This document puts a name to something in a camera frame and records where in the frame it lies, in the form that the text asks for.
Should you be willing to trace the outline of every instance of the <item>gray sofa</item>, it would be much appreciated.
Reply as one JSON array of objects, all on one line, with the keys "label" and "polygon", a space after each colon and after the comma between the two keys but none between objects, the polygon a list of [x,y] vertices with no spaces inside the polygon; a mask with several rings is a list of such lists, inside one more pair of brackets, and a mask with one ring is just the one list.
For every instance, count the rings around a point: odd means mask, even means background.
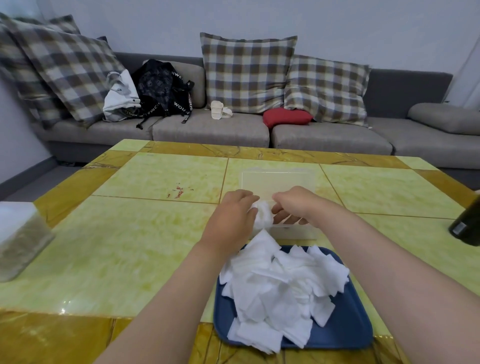
[{"label": "gray sofa", "polygon": [[195,82],[194,111],[186,124],[181,116],[152,117],[144,129],[138,120],[98,122],[88,130],[75,121],[62,121],[52,130],[34,125],[58,160],[89,162],[124,138],[235,146],[274,147],[331,152],[421,157],[444,169],[480,170],[480,136],[446,133],[407,119],[418,103],[441,103],[452,75],[373,69],[364,96],[371,129],[356,125],[310,123],[278,125],[271,131],[261,115],[235,113],[214,120],[205,107],[205,71],[202,58],[117,53],[133,72],[146,59],[172,62],[184,79]]}]

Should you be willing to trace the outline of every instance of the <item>white bag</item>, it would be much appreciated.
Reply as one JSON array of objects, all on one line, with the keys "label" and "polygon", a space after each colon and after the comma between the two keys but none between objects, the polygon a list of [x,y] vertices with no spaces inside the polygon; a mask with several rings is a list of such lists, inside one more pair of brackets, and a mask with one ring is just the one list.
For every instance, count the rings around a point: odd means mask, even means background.
[{"label": "white bag", "polygon": [[105,121],[116,122],[127,118],[121,109],[139,108],[140,98],[128,70],[121,74],[110,72],[107,75],[110,91],[105,97],[103,113]]}]

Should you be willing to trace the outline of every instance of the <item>red pillow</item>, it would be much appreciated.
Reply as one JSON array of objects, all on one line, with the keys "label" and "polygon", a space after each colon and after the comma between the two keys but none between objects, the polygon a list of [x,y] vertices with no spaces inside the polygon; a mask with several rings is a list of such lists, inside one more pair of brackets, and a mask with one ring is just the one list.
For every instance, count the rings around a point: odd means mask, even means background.
[{"label": "red pillow", "polygon": [[311,122],[312,119],[313,116],[304,110],[276,108],[264,112],[264,124],[269,129],[280,124],[306,125]]}]

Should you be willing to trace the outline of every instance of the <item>plaid pillow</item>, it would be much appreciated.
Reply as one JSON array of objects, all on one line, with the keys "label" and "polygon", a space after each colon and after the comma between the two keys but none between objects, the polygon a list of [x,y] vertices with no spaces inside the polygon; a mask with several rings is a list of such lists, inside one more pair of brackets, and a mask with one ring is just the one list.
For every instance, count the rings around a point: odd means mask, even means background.
[{"label": "plaid pillow", "polygon": [[105,41],[0,19],[75,120],[89,127],[103,118],[107,75],[125,69]]},{"label": "plaid pillow", "polygon": [[[35,19],[18,19],[24,23],[41,24]],[[45,26],[61,32],[80,34],[71,15],[50,20]],[[0,69],[14,83],[18,96],[24,100],[33,116],[44,128],[71,118],[65,105],[42,79],[33,64],[16,42],[8,28],[0,21]]]},{"label": "plaid pillow", "polygon": [[367,126],[363,95],[370,68],[295,55],[287,75],[285,108],[301,109],[317,121]]},{"label": "plaid pillow", "polygon": [[233,112],[261,113],[283,105],[283,89],[297,37],[235,40],[200,33],[207,102]]}]

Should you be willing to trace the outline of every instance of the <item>person's right hand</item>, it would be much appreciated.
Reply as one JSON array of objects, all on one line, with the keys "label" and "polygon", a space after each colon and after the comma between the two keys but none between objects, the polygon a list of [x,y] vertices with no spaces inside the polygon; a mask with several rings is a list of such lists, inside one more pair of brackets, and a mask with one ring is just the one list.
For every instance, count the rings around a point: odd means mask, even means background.
[{"label": "person's right hand", "polygon": [[272,196],[276,204],[272,207],[275,215],[274,224],[279,224],[284,219],[284,224],[308,224],[308,218],[316,202],[321,197],[306,188],[295,186],[285,192],[277,192]]}]

